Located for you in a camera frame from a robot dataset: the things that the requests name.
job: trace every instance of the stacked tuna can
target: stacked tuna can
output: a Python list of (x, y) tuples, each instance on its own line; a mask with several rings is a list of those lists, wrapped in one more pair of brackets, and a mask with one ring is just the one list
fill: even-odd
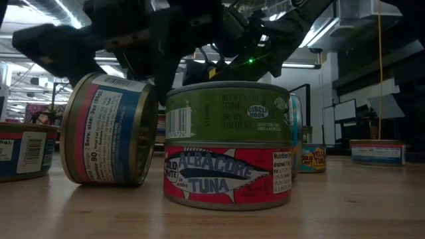
[(164, 194), (216, 210), (282, 205), (292, 187), (287, 90), (209, 82), (167, 95)]

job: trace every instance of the green tuna can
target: green tuna can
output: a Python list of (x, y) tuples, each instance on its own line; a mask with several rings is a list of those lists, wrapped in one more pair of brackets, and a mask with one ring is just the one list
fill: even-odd
[(287, 90), (257, 82), (207, 82), (167, 95), (166, 140), (292, 143)]

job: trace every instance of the red tuna can label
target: red tuna can label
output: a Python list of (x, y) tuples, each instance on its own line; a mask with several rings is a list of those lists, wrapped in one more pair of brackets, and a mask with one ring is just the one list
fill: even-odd
[(220, 204), (288, 200), (291, 166), (290, 148), (165, 146), (164, 193)]

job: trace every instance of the fish illustration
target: fish illustration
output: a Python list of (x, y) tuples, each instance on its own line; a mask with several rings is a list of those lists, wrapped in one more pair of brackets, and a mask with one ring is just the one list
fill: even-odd
[(182, 190), (185, 199), (189, 199), (191, 193), (226, 194), (235, 203), (234, 190), (271, 175), (265, 169), (236, 159), (235, 153), (236, 149), (220, 154), (187, 147), (166, 158), (165, 175)]

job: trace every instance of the wooden table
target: wooden table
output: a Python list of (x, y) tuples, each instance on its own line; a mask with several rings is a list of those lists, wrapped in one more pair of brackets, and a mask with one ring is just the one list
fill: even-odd
[(71, 183), (56, 159), (48, 176), (0, 184), (0, 238), (425, 238), (425, 165), (354, 165), (332, 157), (299, 175), (291, 201), (219, 212), (163, 198), (163, 161), (140, 188)]

